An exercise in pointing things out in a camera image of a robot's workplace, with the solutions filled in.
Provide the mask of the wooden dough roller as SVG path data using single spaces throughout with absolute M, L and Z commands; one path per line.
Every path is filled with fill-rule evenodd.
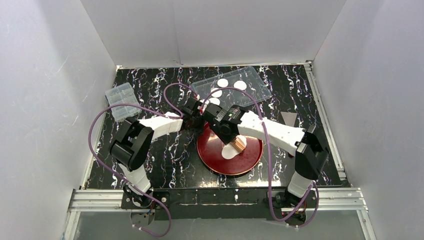
M 238 136 L 230 144 L 238 153 L 242 153 L 246 149 L 247 139 L 244 136 Z

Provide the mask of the round red tray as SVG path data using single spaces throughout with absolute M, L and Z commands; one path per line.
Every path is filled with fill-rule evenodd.
M 239 135 L 237 140 L 244 144 L 243 151 L 238 151 L 231 144 L 223 144 L 207 123 L 197 139 L 198 155 L 210 170 L 218 174 L 243 175 L 259 163 L 263 154 L 263 141 L 244 135 Z

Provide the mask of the white dough ball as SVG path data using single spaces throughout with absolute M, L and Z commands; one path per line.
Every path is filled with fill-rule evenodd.
M 230 160 L 233 159 L 235 156 L 241 154 L 238 153 L 237 150 L 235 150 L 232 146 L 231 146 L 231 142 L 226 144 L 221 151 L 221 156 L 226 159 L 226 160 Z

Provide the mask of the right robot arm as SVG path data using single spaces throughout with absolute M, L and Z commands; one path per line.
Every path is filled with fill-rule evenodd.
M 225 110 L 213 103 L 207 105 L 202 117 L 226 145 L 243 135 L 267 142 L 293 156 L 295 170 L 286 190 L 297 198 L 303 197 L 312 182 L 319 179 L 330 155 L 325 133 L 315 125 L 307 129 L 288 126 L 238 105 Z

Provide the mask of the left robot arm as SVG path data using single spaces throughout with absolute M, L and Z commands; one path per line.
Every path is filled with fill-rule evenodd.
M 132 191 L 148 193 L 151 188 L 144 162 L 152 141 L 186 130 L 203 132 L 202 104 L 200 100 L 189 98 L 186 104 L 173 112 L 140 120 L 128 117 L 123 121 L 111 142 L 109 153 L 123 170 Z

